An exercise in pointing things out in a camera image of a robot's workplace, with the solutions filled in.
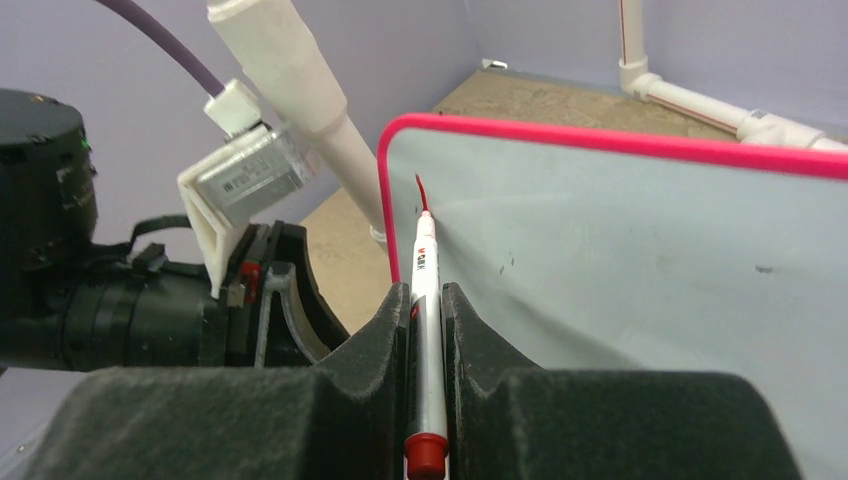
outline marker cap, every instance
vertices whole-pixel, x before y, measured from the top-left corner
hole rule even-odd
[[[448,441],[433,433],[417,433],[406,439],[406,476],[409,480],[443,480]]]

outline red whiteboard frame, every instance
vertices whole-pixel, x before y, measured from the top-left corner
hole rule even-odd
[[[389,123],[377,148],[377,171],[392,281],[401,281],[389,179],[389,147],[408,128],[628,153],[763,172],[848,180],[848,155],[821,150],[766,147],[716,140],[565,127],[475,117],[411,113]]]

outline whiteboard surface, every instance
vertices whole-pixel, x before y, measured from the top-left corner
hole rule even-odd
[[[739,374],[848,475],[848,183],[421,128],[387,158],[402,281],[418,173],[442,282],[533,361]]]

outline whiteboard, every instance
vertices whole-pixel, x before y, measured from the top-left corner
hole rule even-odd
[[[379,167],[395,281],[419,174],[442,282],[546,368],[750,380],[810,477],[848,477],[848,162],[415,114]]]

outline black foam pad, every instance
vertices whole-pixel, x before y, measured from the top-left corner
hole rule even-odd
[[[97,372],[27,478],[400,478],[408,300],[394,285],[374,320],[308,369]]]
[[[443,293],[453,479],[797,479],[766,403],[724,374],[543,371]]]

